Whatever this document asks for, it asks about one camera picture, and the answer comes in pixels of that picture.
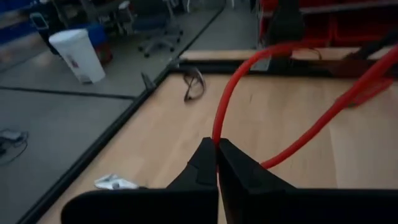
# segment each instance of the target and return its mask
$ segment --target white object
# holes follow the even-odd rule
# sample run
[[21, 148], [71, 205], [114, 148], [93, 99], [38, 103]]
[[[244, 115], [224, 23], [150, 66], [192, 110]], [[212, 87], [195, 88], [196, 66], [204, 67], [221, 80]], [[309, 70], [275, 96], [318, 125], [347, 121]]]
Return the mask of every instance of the white object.
[[73, 29], [51, 35], [49, 42], [67, 62], [81, 83], [98, 82], [105, 77], [104, 69], [85, 29]]
[[138, 189], [135, 183], [126, 181], [118, 177], [116, 174], [106, 175], [94, 181], [94, 185], [98, 189], [120, 190], [120, 189]]

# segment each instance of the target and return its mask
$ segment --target cord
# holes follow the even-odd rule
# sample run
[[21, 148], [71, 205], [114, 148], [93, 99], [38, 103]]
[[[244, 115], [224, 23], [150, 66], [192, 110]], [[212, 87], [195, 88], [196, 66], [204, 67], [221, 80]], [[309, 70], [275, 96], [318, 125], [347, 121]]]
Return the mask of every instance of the cord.
[[[226, 109], [228, 107], [229, 99], [231, 98], [232, 92], [238, 83], [239, 79], [251, 68], [251, 66], [258, 60], [270, 57], [271, 55], [281, 55], [289, 54], [293, 49], [297, 48], [308, 48], [310, 46], [300, 43], [291, 42], [286, 44], [273, 45], [260, 52], [254, 54], [249, 60], [245, 61], [233, 74], [227, 85], [225, 86], [223, 95], [220, 99], [218, 109], [216, 112], [216, 117], [213, 124], [213, 142], [218, 147], [221, 139], [221, 131], [223, 128], [223, 122], [225, 118]], [[365, 89], [372, 84], [372, 82], [378, 81], [385, 72], [394, 63], [398, 61], [398, 45], [391, 49], [383, 58], [378, 60], [359, 80], [357, 80], [354, 85], [344, 94], [342, 94], [335, 103], [324, 113], [320, 119], [307, 130], [298, 140], [296, 140], [287, 149], [276, 155], [275, 157], [262, 162], [261, 166], [265, 169], [280, 164], [285, 159], [289, 158], [292, 154], [297, 152], [302, 146], [309, 142], [320, 130], [341, 110], [343, 110], [347, 105], [349, 105], [356, 96], [364, 92]]]
[[16, 160], [19, 156], [21, 156], [22, 153], [25, 152], [25, 150], [26, 150], [27, 147], [28, 147], [27, 140], [28, 140], [28, 138], [29, 138], [29, 132], [24, 131], [24, 132], [22, 132], [22, 135], [23, 135], [23, 138], [22, 138], [20, 141], [14, 142], [13, 144], [10, 144], [9, 147], [6, 147], [6, 148], [3, 147], [3, 145], [6, 144], [5, 142], [2, 142], [2, 144], [0, 144], [0, 148], [3, 148], [3, 149], [5, 149], [5, 150], [9, 150], [10, 147], [13, 147], [14, 149], [16, 149], [16, 148], [21, 147], [22, 145], [25, 145], [21, 152], [19, 152], [16, 156], [12, 157], [11, 159], [7, 160], [6, 162], [0, 163], [0, 166], [6, 166], [6, 165], [12, 163], [12, 162], [13, 162], [14, 160]]

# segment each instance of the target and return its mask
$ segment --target red shelf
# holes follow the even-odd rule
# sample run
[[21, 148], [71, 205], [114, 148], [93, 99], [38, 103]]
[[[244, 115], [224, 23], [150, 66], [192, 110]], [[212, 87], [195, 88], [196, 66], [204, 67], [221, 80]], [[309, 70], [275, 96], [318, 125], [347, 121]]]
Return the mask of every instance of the red shelf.
[[398, 7], [339, 12], [334, 15], [335, 46], [360, 46], [378, 40], [398, 25]]

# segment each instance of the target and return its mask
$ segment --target white trash can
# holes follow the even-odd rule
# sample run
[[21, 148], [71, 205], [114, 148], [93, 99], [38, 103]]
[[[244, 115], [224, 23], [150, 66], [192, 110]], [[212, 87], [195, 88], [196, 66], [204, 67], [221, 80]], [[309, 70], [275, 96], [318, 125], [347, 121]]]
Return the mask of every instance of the white trash can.
[[81, 83], [95, 83], [105, 77], [87, 30], [57, 32], [50, 36], [49, 42], [58, 50]]

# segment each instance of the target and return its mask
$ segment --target desk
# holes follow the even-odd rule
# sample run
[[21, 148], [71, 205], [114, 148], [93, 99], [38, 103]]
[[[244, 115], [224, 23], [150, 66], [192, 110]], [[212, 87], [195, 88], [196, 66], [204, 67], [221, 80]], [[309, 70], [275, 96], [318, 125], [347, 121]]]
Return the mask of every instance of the desk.
[[[170, 75], [39, 221], [60, 223], [64, 204], [115, 173], [148, 187], [165, 187], [211, 135], [227, 75], [205, 75], [207, 92], [185, 104], [180, 75]], [[296, 140], [352, 81], [244, 77], [237, 85], [223, 136], [257, 161]], [[398, 87], [359, 108], [344, 110], [298, 153], [271, 171], [296, 187], [398, 188]], [[225, 223], [223, 212], [220, 222]]]

